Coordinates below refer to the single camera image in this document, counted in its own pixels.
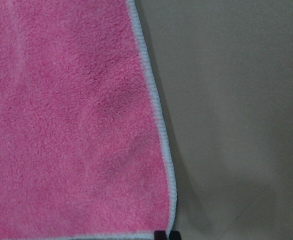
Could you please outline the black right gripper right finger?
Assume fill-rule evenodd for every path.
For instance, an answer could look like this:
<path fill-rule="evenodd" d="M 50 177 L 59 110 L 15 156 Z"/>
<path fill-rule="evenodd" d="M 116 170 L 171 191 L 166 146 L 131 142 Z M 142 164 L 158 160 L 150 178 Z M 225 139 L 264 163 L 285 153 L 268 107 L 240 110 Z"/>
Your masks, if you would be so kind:
<path fill-rule="evenodd" d="M 182 240 L 181 234 L 177 230 L 171 230 L 169 233 L 169 240 Z"/>

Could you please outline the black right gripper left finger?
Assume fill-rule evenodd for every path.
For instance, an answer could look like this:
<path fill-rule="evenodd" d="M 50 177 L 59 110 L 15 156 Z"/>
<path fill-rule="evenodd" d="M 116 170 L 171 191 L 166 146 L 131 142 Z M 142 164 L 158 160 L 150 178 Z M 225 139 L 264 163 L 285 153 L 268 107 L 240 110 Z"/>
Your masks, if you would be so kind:
<path fill-rule="evenodd" d="M 167 240 L 167 234 L 164 230 L 156 230 L 153 233 L 154 240 Z"/>

